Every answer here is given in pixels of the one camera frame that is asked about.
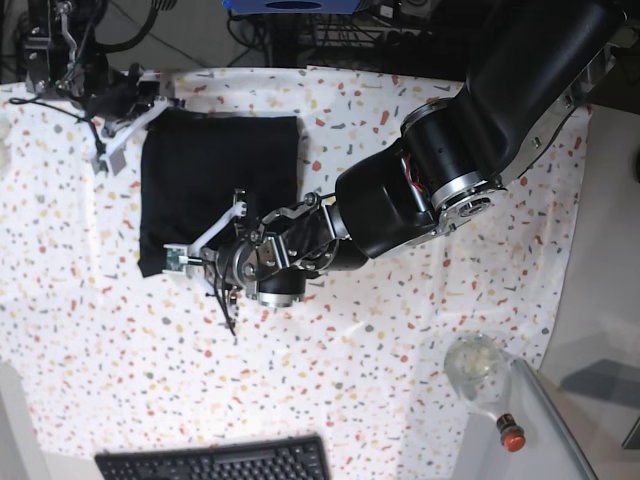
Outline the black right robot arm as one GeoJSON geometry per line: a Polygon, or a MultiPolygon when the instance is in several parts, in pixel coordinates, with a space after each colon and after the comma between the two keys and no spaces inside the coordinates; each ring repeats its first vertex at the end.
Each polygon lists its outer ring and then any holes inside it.
{"type": "Polygon", "coordinates": [[[144,81],[134,63],[122,73],[107,56],[133,49],[153,28],[159,13],[174,1],[152,1],[147,18],[130,39],[104,44],[96,39],[107,1],[29,1],[28,30],[22,57],[26,86],[36,100],[63,100],[89,119],[104,120],[114,135],[125,122],[147,112],[159,95],[159,83],[144,81]]]}

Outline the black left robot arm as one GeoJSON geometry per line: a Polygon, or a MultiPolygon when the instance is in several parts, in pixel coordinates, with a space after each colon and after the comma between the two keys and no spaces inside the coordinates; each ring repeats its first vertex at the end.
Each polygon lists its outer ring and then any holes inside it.
{"type": "Polygon", "coordinates": [[[501,2],[455,96],[412,111],[399,137],[345,170],[331,194],[273,210],[230,244],[198,244],[207,292],[225,300],[242,290],[288,307],[311,278],[448,235],[489,209],[575,111],[589,89],[581,75],[630,9],[626,1],[501,2]]]}

